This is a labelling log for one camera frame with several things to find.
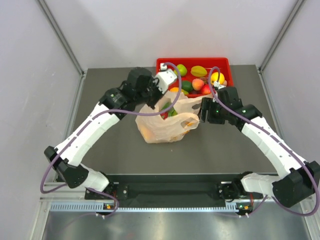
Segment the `translucent banana print plastic bag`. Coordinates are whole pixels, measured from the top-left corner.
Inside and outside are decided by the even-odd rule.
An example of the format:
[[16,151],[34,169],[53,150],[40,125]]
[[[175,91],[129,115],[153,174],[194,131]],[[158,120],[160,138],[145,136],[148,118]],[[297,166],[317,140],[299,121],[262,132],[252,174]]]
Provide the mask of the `translucent banana print plastic bag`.
[[202,98],[210,98],[211,94],[188,98],[183,93],[178,97],[173,108],[177,115],[163,119],[161,115],[141,116],[135,119],[138,130],[148,144],[173,143],[183,139],[189,131],[198,127]]

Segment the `red strawberry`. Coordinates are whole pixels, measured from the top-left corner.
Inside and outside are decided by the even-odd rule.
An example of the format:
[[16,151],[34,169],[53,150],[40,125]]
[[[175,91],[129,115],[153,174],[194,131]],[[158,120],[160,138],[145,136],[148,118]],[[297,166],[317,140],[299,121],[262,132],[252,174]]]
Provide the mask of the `red strawberry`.
[[168,118],[168,112],[161,113],[160,116],[163,120],[165,120],[166,118]]

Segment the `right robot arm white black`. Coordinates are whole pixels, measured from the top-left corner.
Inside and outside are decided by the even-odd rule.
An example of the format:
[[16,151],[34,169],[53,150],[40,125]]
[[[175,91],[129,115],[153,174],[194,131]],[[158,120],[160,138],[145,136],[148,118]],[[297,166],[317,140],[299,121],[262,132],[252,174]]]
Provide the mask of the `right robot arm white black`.
[[290,149],[254,105],[243,105],[235,87],[221,88],[213,98],[203,98],[198,116],[202,122],[220,125],[228,122],[235,126],[257,146],[277,172],[276,175],[251,171],[239,174],[231,182],[233,198],[259,193],[290,208],[315,195],[315,208],[319,207],[320,165],[316,161],[306,161]]

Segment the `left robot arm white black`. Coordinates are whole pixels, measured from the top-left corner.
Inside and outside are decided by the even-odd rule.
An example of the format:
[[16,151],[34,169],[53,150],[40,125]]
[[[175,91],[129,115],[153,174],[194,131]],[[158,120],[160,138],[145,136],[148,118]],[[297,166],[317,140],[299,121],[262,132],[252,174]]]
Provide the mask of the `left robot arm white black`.
[[171,69],[153,76],[146,68],[133,68],[119,87],[104,93],[85,121],[66,140],[45,149],[52,169],[69,188],[94,189],[102,198],[109,198],[114,191],[113,185],[103,173],[84,166],[84,156],[108,129],[134,111],[137,105],[154,108],[176,79]]

